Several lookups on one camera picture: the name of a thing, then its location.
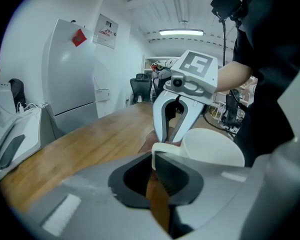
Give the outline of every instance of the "wooden tabletop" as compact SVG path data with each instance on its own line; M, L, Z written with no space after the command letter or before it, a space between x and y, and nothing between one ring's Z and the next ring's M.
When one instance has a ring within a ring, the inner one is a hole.
M75 172L137 154L154 129L152 115L152 103L142 102L57 139L0 181L3 195L10 205L25 212L33 201ZM207 118L213 121L210 114ZM194 127L217 130L202 117Z

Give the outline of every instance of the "fluorescent light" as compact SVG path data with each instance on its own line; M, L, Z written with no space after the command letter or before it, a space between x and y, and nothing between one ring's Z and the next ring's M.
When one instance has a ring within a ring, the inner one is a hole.
M159 31L161 36L167 35L193 35L193 36L203 36L203 30L198 29L164 29Z

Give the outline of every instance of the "white cup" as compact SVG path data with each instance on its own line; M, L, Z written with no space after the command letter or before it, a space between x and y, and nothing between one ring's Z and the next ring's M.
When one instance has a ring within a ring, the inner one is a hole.
M152 146L152 168L155 170L155 153L165 152L211 164L245 166L240 148L228 137L214 130L195 128L183 137L181 145L155 143Z

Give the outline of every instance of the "refrigerator door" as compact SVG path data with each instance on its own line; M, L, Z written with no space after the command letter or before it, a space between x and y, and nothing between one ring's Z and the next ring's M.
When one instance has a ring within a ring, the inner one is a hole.
M82 30L86 40L77 47L72 38ZM58 19L44 47L42 85L44 99L54 116L95 102L93 33Z
M98 113L95 102L77 107L54 117L56 127L62 136L97 120Z

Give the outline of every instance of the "white ceiling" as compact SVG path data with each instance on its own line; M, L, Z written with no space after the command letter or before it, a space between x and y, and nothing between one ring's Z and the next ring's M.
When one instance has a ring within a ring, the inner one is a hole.
M223 45L222 24L212 14L212 0L123 0L133 16L134 24L151 43L156 40L191 39L214 46ZM226 46L233 49L237 37L234 22L226 20ZM203 36L161 36L162 29L199 29Z

